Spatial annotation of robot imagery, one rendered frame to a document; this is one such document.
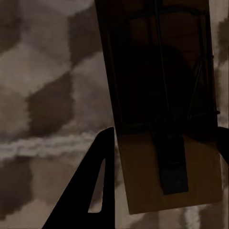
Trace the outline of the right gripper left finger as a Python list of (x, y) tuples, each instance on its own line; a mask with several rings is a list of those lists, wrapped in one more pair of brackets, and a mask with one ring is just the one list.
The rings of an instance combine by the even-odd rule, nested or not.
[[(115, 229), (115, 128), (101, 131), (42, 229)], [(88, 213), (102, 160), (102, 210)]]

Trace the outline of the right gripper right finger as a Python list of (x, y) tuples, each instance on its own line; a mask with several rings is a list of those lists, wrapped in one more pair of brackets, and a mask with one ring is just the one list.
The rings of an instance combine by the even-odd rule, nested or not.
[(218, 127), (219, 152), (229, 165), (229, 129)]

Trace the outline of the mousetrap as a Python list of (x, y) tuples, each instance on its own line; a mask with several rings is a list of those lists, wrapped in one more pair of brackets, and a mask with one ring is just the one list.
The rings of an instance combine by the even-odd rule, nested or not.
[(209, 0), (95, 0), (129, 215), (223, 202)]

